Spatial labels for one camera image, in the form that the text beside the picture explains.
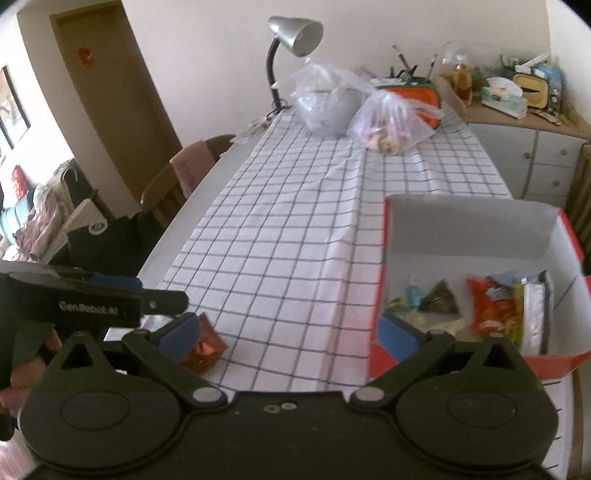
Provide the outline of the person left hand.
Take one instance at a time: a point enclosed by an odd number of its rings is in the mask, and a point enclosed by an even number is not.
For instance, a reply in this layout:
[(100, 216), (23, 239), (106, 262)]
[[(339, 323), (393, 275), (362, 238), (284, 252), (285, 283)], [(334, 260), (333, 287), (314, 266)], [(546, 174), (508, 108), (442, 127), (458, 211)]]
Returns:
[(16, 416), (28, 400), (32, 389), (41, 381), (46, 362), (37, 354), (34, 359), (13, 368), (10, 386), (2, 389), (1, 412)]

